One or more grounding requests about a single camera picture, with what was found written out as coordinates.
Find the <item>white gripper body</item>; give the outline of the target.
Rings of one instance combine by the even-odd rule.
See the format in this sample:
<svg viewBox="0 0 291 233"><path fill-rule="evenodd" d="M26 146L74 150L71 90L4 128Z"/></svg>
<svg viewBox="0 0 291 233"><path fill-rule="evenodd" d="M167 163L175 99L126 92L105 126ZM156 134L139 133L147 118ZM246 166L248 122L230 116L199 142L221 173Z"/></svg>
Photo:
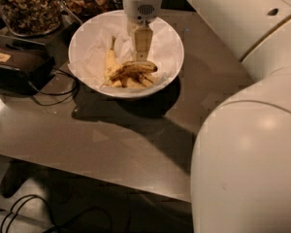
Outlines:
<svg viewBox="0 0 291 233"><path fill-rule="evenodd" d="M132 23L153 22L160 13L162 0L123 0L123 10Z"/></svg>

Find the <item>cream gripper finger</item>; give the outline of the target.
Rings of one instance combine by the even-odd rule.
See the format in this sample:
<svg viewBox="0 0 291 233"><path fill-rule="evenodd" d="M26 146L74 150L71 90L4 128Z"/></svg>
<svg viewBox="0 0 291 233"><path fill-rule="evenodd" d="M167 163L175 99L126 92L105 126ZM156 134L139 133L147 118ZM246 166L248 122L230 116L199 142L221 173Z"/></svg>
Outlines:
<svg viewBox="0 0 291 233"><path fill-rule="evenodd" d="M139 25L133 32L134 58L146 61L151 46L153 31L146 25Z"/></svg>
<svg viewBox="0 0 291 233"><path fill-rule="evenodd" d="M127 20L127 34L130 38L132 50L135 50L135 38L134 38L135 29L136 24L131 20Z"/></svg>

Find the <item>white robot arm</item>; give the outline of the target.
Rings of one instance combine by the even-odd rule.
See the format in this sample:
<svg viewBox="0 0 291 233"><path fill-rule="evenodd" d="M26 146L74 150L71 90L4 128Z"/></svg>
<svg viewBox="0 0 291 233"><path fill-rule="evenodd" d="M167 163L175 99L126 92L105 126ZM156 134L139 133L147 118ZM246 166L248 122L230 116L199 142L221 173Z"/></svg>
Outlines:
<svg viewBox="0 0 291 233"><path fill-rule="evenodd" d="M254 80L198 133L194 233L291 233L291 0L187 1Z"/></svg>

